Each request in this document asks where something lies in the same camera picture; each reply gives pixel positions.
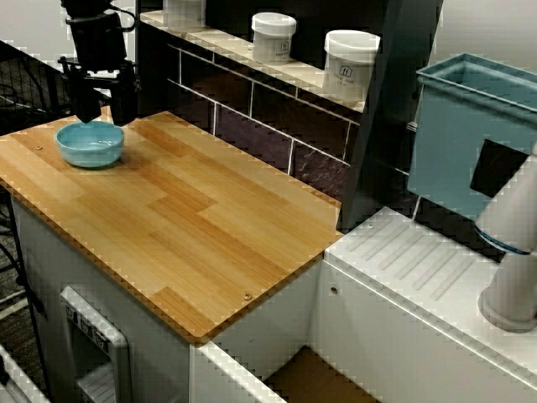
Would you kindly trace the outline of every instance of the white plastic container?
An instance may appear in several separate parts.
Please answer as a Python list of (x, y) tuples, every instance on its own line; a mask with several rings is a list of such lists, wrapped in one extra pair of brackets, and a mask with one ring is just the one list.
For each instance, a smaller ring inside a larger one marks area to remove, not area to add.
[(172, 32), (199, 32), (205, 28), (206, 0), (164, 0), (164, 26)]
[(253, 59), (265, 65), (289, 62), (296, 20), (278, 13), (258, 13), (252, 18)]
[(326, 35), (322, 88), (343, 101), (364, 102), (380, 38), (362, 31), (337, 30)]

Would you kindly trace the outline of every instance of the blue bowl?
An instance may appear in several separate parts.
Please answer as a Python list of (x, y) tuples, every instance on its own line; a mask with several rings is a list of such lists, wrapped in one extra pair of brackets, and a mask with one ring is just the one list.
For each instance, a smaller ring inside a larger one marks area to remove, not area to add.
[(110, 165), (123, 151), (123, 131), (107, 122), (68, 124), (58, 130), (55, 140), (61, 156), (82, 168)]

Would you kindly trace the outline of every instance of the shelf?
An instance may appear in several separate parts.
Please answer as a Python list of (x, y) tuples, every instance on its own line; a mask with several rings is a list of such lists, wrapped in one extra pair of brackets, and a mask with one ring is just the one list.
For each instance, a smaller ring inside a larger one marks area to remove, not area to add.
[(302, 90), (316, 94), (318, 97), (323, 97), (334, 103), (348, 107), (353, 111), (363, 113), (364, 102), (342, 101), (324, 93), (322, 89), (323, 70), (317, 69), (312, 65), (307, 65), (297, 60), (292, 60), (286, 65), (263, 65), (253, 59), (252, 42), (237, 38), (218, 29), (207, 27), (205, 30), (195, 33), (169, 31), (164, 26), (162, 10), (142, 13), (140, 14), (140, 19), (148, 25), (182, 38), (187, 42), (227, 57), (256, 71), (261, 71)]

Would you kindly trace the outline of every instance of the cardboard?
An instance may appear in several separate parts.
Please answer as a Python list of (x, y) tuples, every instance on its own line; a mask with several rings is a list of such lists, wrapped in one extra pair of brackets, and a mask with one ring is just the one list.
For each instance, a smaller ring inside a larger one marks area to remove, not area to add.
[(265, 384), (289, 403), (378, 402), (307, 347)]

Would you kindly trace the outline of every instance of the wood grain surface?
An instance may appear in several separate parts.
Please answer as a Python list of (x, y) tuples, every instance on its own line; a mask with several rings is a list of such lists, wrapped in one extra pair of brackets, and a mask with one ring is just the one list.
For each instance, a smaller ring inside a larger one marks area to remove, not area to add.
[(0, 185), (191, 343), (341, 237), (338, 201), (171, 113), (123, 127), (121, 159), (101, 170), (61, 158), (55, 132), (75, 121), (1, 137)]

